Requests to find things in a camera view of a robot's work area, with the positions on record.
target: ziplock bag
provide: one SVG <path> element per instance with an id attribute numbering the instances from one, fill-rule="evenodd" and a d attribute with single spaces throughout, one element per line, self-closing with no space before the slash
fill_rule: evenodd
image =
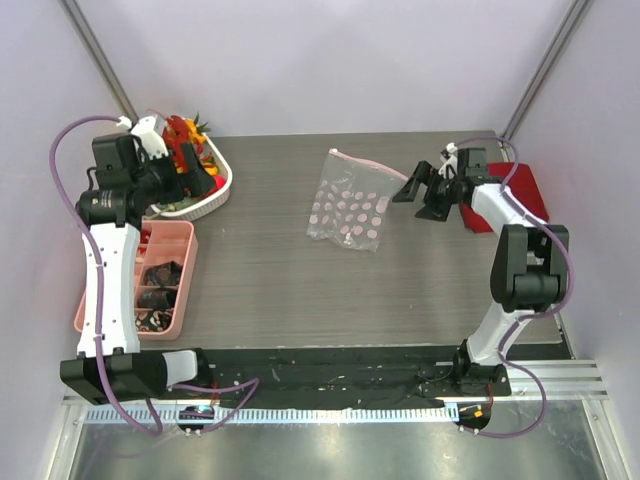
<path id="1" fill-rule="evenodd" d="M 407 177 L 380 163 L 329 150 L 322 168 L 307 235 L 345 248 L 375 252 L 384 217 Z"/>

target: wooden tabletop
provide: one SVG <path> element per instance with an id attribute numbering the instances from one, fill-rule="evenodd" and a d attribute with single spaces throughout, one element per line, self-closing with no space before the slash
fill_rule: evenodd
<path id="1" fill-rule="evenodd" d="M 306 235 L 330 148 L 407 176 L 438 163 L 450 141 L 490 132 L 376 133 L 216 139 L 234 173 L 231 198 L 194 222 L 200 243 L 182 335 L 147 348 L 459 344 L 484 317 L 497 237 L 393 204 L 376 253 Z M 502 161 L 487 142 L 489 161 Z M 553 320 L 518 342 L 558 342 Z"/>

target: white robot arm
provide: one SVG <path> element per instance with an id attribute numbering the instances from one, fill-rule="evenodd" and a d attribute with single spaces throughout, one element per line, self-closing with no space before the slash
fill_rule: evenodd
<path id="1" fill-rule="evenodd" d="M 121 118 L 119 125 L 129 128 L 131 122 Z M 145 117 L 129 131 L 95 138 L 92 149 L 98 189 L 83 192 L 76 204 L 100 250 L 102 264 L 96 264 L 91 243 L 83 236 L 87 263 L 84 324 L 77 358 L 61 362 L 60 377 L 94 404 L 108 401 L 96 365 L 98 306 L 102 312 L 102 354 L 120 400 L 157 397 L 168 386 L 181 382 L 211 384 L 200 349 L 140 351 L 133 278 L 142 215 L 153 203 L 180 201 L 187 194 L 203 195 L 213 185 L 190 143 L 181 144 L 188 170 L 182 174 L 176 171 L 155 125 L 155 117 Z M 98 269 L 104 275 L 102 292 L 97 288 Z"/>
<path id="2" fill-rule="evenodd" d="M 476 332 L 454 357 L 454 381 L 487 385 L 506 376 L 500 355 L 506 355 L 530 315 L 560 302 L 567 289 L 567 266 L 561 252 L 540 230 L 545 222 L 534 216 L 501 179 L 489 175 L 485 150 L 447 145 L 440 169 L 418 164 L 394 202 L 413 201 L 420 184 L 426 184 L 425 206 L 416 217 L 446 221 L 453 204 L 466 204 L 499 235 L 491 272 L 489 311 Z M 546 228 L 568 247 L 563 226 Z"/>

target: purple cable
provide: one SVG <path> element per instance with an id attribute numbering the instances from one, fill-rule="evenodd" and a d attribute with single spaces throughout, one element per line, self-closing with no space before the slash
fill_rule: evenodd
<path id="1" fill-rule="evenodd" d="M 96 260 L 96 268 L 97 268 L 97 276 L 98 276 L 98 281 L 97 281 L 97 286 L 98 286 L 98 294 L 97 294 L 97 299 L 96 299 L 96 322 L 95 322 L 95 337 L 94 337 L 94 341 L 96 343 L 96 364 L 98 367 L 98 375 L 100 377 L 100 383 L 102 385 L 102 389 L 104 390 L 104 393 L 107 397 L 107 399 L 109 400 L 109 403 L 111 404 L 111 406 L 120 414 L 120 416 L 131 426 L 133 426 L 136 430 L 142 432 L 142 433 L 146 433 L 152 436 L 158 436 L 162 433 L 162 421 L 160 420 L 160 416 L 158 415 L 158 412 L 156 411 L 156 409 L 153 407 L 153 404 L 151 403 L 151 400 L 146 399 L 145 402 L 147 404 L 147 407 L 149 408 L 149 412 L 151 413 L 151 416 L 153 417 L 153 420 L 156 424 L 156 430 L 148 428 L 144 425 L 142 425 L 141 423 L 137 422 L 131 415 L 129 415 L 129 413 L 127 413 L 127 411 L 122 407 L 122 405 L 120 404 L 120 402 L 118 401 L 118 399 L 116 398 L 115 394 L 113 393 L 113 389 L 111 388 L 111 384 L 109 383 L 109 377 L 107 376 L 107 370 L 105 368 L 105 364 L 104 364 L 104 355 L 102 352 L 102 305 L 104 303 L 104 270 L 102 267 L 102 255 L 100 255 L 100 249 L 98 248 L 98 244 L 95 241 L 95 238 L 93 238 L 93 235 L 91 234 L 91 231 L 89 230 L 89 228 L 84 224 L 84 222 L 82 221 L 82 219 L 80 218 L 80 215 L 78 215 L 78 213 L 76 212 L 75 208 L 73 207 L 73 204 L 71 203 L 71 200 L 69 199 L 69 195 L 67 194 L 66 190 L 64 189 L 64 186 L 62 185 L 62 180 L 60 180 L 60 175 L 58 174 L 58 167 L 56 166 L 56 151 L 58 150 L 58 146 L 60 145 L 60 143 L 62 142 L 62 139 L 72 130 L 74 130 L 76 127 L 79 127 L 80 125 L 83 125 L 85 123 L 89 123 L 89 122 L 96 122 L 96 121 L 111 121 L 111 122 L 119 122 L 120 119 L 117 117 L 112 117 L 109 115 L 94 115 L 94 116 L 90 116 L 90 117 L 84 117 L 81 118 L 79 120 L 76 120 L 75 122 L 67 125 L 64 129 L 62 129 L 62 131 L 56 136 L 56 138 L 53 140 L 53 143 L 51 144 L 51 148 L 49 149 L 49 169 L 51 170 L 51 176 L 53 177 L 53 183 L 56 186 L 56 189 L 58 190 L 58 194 L 60 195 L 60 198 L 62 199 L 62 203 L 64 203 L 65 207 L 67 208 L 67 210 L 69 211 L 69 214 L 73 217 L 73 219 L 75 220 L 76 224 L 78 225 L 78 228 L 80 229 L 80 231 L 82 232 L 82 234 L 87 238 L 89 245 L 91 246 L 91 250 L 93 252 L 94 258 Z M 214 424 L 212 426 L 209 426 L 207 429 L 203 430 L 203 432 L 210 432 L 212 430 L 215 430 L 216 428 L 224 425 L 226 422 L 229 421 L 229 419 L 231 418 L 232 415 L 235 415 L 238 410 L 240 410 L 240 408 L 242 408 L 245 403 L 247 403 L 249 401 L 249 399 L 251 398 L 251 396 L 253 395 L 253 393 L 255 392 L 255 390 L 258 388 L 258 383 L 259 380 L 257 378 L 254 378 L 246 383 L 243 383 L 241 385 L 237 385 L 234 387 L 227 387 L 224 389 L 216 389 L 216 388 L 201 388 L 198 391 L 201 392 L 206 392 L 206 393 L 228 393 L 228 392 L 235 392 L 238 390 L 242 390 L 244 388 L 246 388 L 248 385 L 253 384 L 253 388 L 249 391 L 249 393 L 247 393 L 247 395 L 245 396 L 245 398 L 238 404 L 238 407 L 236 407 L 236 409 L 234 409 L 229 415 L 228 417 L 223 418 L 220 422 L 218 422 L 217 424 Z M 191 388 L 196 388 L 196 387 L 191 387 L 190 385 L 181 385 L 180 387 L 178 387 L 176 385 L 176 388 L 182 388 L 182 389 L 186 389 L 185 387 L 190 387 Z"/>
<path id="2" fill-rule="evenodd" d="M 518 148 L 513 144 L 513 142 L 511 142 L 507 138 L 500 137 L 500 136 L 497 136 L 497 135 L 468 138 L 466 140 L 463 140 L 462 142 L 456 143 L 456 146 L 458 147 L 460 145 L 464 145 L 466 143 L 475 142 L 475 141 L 478 141 L 478 140 L 496 140 L 498 142 L 502 142 L 502 143 L 508 145 L 511 148 L 511 150 L 513 151 L 513 167 L 509 171 L 509 174 L 504 178 L 504 180 L 500 184 L 500 192 L 504 193 L 505 189 L 507 188 L 507 186 L 509 184 L 509 181 L 515 175 L 516 170 L 518 169 L 518 165 L 520 164 L 520 155 L 519 155 L 519 152 L 518 152 Z M 568 276 L 568 279 L 567 279 L 567 292 L 565 293 L 565 296 L 560 301 L 560 303 L 558 303 L 555 307 L 553 307 L 551 310 L 548 310 L 546 312 L 522 315 L 521 317 L 519 317 L 513 323 L 513 325 L 511 325 L 509 330 L 507 330 L 505 332 L 505 334 L 500 339 L 500 342 L 498 343 L 498 355 L 500 356 L 500 359 L 502 360 L 502 362 L 505 365 L 508 365 L 511 368 L 515 368 L 516 370 L 520 370 L 521 372 L 524 372 L 529 377 L 531 377 L 531 379 L 536 383 L 536 385 L 540 389 L 540 396 L 542 397 L 542 408 L 540 410 L 540 415 L 538 415 L 538 418 L 535 420 L 535 422 L 533 422 L 527 428 L 524 428 L 524 429 L 522 429 L 522 430 L 520 430 L 518 432 L 513 432 L 513 433 L 496 433 L 496 432 L 484 432 L 484 431 L 478 431 L 478 433 L 477 433 L 478 435 L 483 436 L 483 437 L 507 439 L 507 438 L 516 438 L 516 437 L 520 437 L 522 435 L 525 435 L 525 434 L 531 432 L 532 430 L 534 430 L 535 428 L 537 428 L 542 423 L 542 421 L 543 421 L 543 419 L 544 419 L 544 417 L 545 417 L 545 415 L 547 413 L 547 392 L 545 391 L 544 386 L 542 385 L 542 382 L 540 381 L 540 379 L 531 370 L 523 367 L 522 365 L 518 365 L 518 364 L 516 364 L 516 363 L 514 363 L 514 362 L 512 362 L 510 360 L 507 360 L 506 354 L 503 353 L 505 345 L 507 344 L 507 341 L 509 341 L 509 338 L 511 338 L 511 336 L 515 333 L 515 331 L 518 329 L 518 327 L 520 326 L 520 324 L 523 321 L 525 321 L 525 320 L 538 320 L 538 319 L 541 319 L 541 318 L 549 318 L 549 317 L 553 317 L 554 315 L 559 313 L 560 310 L 562 310 L 567 305 L 567 303 L 569 303 L 569 299 L 571 298 L 571 295 L 573 295 L 573 284 L 574 284 L 575 275 L 574 275 L 574 269 L 573 269 L 573 262 L 571 261 L 571 257 L 569 256 L 569 252 L 567 251 L 567 249 L 564 246 L 564 244 L 560 241 L 558 236 L 555 233 L 553 233 L 538 218 L 536 218 L 533 215 L 529 215 L 525 210 L 523 210 L 522 207 L 520 207 L 520 205 L 517 202 L 515 202 L 513 200 L 513 198 L 511 198 L 511 196 L 502 195 L 502 198 L 509 204 L 509 206 L 511 206 L 518 213 L 518 215 L 522 216 L 525 220 L 530 222 L 532 225 L 534 225 L 539 230 L 542 230 L 545 233 L 545 235 L 547 235 L 547 237 L 549 237 L 551 239 L 553 244 L 558 248 L 558 250 L 562 254 L 562 258 L 564 259 L 564 261 L 565 261 L 565 263 L 567 265 L 567 276 Z M 474 434 L 476 433 L 473 429 L 470 429 L 468 427 L 464 427 L 464 429 L 466 431 L 470 432 L 470 433 L 474 433 Z"/>

